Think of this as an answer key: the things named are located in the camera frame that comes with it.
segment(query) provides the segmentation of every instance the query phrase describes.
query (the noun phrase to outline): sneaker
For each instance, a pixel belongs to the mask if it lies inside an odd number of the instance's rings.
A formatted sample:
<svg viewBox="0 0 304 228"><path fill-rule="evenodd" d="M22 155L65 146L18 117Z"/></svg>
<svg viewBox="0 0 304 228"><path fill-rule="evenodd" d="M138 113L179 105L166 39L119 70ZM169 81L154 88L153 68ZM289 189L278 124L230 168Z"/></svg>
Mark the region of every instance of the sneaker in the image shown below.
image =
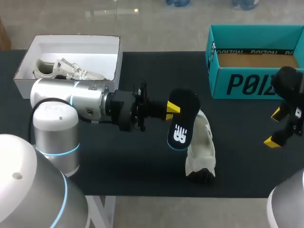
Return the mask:
<svg viewBox="0 0 304 228"><path fill-rule="evenodd" d="M201 110L194 121L192 141L187 154L186 176L189 176L192 172L207 169L215 177L216 160L212 132L208 119Z"/></svg>
<svg viewBox="0 0 304 228"><path fill-rule="evenodd" d="M57 59L55 63L44 62L41 59L36 61L33 74L36 79L56 78L57 76L66 77L73 80L104 80L102 74L82 70L75 63L69 63L64 58Z"/></svg>

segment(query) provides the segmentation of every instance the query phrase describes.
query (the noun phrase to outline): blue led ring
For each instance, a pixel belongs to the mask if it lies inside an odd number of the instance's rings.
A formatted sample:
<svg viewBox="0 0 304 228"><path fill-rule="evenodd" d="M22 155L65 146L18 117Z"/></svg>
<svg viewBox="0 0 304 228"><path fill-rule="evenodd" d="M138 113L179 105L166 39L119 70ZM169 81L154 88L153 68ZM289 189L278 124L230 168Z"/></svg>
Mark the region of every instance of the blue led ring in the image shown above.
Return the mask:
<svg viewBox="0 0 304 228"><path fill-rule="evenodd" d="M76 82L73 86L73 89L76 88L76 86L78 85L79 82ZM70 98L70 104L71 106L73 106L73 90L72 90L72 94L71 94L71 98Z"/></svg>
<svg viewBox="0 0 304 228"><path fill-rule="evenodd" d="M67 154L69 154L69 153L74 152L75 150L78 149L79 146L80 146L80 144L78 143L77 147L75 147L74 149L72 149L72 150L70 150L70 151L68 151L68 152L64 152L64 153L43 153L42 151L40 151L40 150L37 148L37 146L36 146L36 149L37 149L40 153L42 153L43 155L46 155L46 156L62 156L62 155L67 155Z"/></svg>
<svg viewBox="0 0 304 228"><path fill-rule="evenodd" d="M67 201L66 201L67 200L67 182L66 182L67 180L66 180L66 177L64 176L64 174L63 173L61 173L61 174L62 174L63 180L65 182L65 196L63 198L61 209L60 209L56 219L54 220L53 224L50 226L50 228L54 228L57 225L57 223L58 223L59 219L61 218L62 213L66 207L66 203L67 203Z"/></svg>

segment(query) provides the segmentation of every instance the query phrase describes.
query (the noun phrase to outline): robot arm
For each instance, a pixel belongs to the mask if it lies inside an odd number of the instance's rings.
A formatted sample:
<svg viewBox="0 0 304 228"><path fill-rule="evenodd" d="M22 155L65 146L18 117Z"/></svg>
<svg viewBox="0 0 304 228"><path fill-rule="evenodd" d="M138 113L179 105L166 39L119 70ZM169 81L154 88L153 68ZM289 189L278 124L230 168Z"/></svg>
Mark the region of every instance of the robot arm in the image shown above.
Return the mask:
<svg viewBox="0 0 304 228"><path fill-rule="evenodd" d="M170 114L180 111L170 109L174 106L171 102L150 101L145 82L137 92L116 90L111 93L102 82L40 79L32 87L32 107L46 98L65 100L83 119L101 123L110 121L127 132L135 124L144 131L144 119L147 117L166 120Z"/></svg>
<svg viewBox="0 0 304 228"><path fill-rule="evenodd" d="M280 122L288 117L284 129L276 131L265 140L271 148L282 147L293 134L302 136L304 115L304 77L303 73L292 67L281 68L271 81L271 85L280 97L284 99L280 107L271 116Z"/></svg>
<svg viewBox="0 0 304 228"><path fill-rule="evenodd" d="M98 81L72 81L40 79L32 87L30 101L33 110L45 99L61 99L74 107L88 122L110 122L120 131L130 132L136 125L145 131L147 117L171 120L168 144L175 150L185 150L192 140L195 117L200 100L188 89L175 89L164 102L147 97L147 84L143 82L137 92L109 89Z"/></svg>

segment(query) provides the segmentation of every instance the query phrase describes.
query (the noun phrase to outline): tabletop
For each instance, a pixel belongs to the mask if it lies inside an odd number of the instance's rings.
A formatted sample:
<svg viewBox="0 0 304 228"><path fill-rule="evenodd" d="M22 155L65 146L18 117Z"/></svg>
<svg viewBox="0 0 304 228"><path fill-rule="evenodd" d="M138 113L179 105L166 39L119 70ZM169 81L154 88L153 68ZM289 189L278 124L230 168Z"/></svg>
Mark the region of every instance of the tabletop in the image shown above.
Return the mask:
<svg viewBox="0 0 304 228"><path fill-rule="evenodd" d="M31 111L13 82L25 50L0 51L0 133L26 138ZM85 195L266 198L304 166L303 140L281 149L263 141L284 123L271 120L279 101L211 97L204 52L124 52L119 89L145 80L148 96L167 99L175 88L200 98L213 133L216 178L212 184L185 178L186 152L167 145L170 123L146 120L146 131L120 132L111 124L80 123L80 168L71 177Z"/></svg>

